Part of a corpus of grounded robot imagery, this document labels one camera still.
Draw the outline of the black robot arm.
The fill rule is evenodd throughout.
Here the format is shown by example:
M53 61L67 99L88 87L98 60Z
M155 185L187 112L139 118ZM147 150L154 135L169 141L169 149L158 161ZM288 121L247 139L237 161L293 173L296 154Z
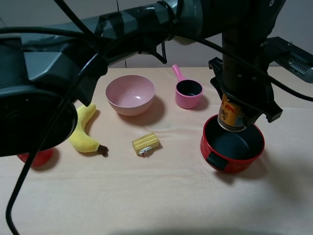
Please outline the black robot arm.
M180 37L211 47L207 38L222 34L217 91L243 107L245 126L261 114L272 122L282 113L265 77L264 49L282 0L160 0L85 20L64 1L57 4L71 22L0 31L1 156L64 142L77 123L73 102L91 103L110 64L135 53L165 63L157 46Z

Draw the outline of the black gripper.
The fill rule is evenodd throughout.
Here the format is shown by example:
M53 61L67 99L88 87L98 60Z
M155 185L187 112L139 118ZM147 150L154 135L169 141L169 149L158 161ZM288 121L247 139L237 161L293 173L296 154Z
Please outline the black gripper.
M283 110L274 100L272 85L257 73L266 73L268 69L263 61L264 48L250 42L246 32L231 29L222 33L222 49L222 59L215 57L208 62L215 74L210 82L219 97L226 95L241 107L246 127L259 117L259 112L251 107L261 107L269 123L279 119Z

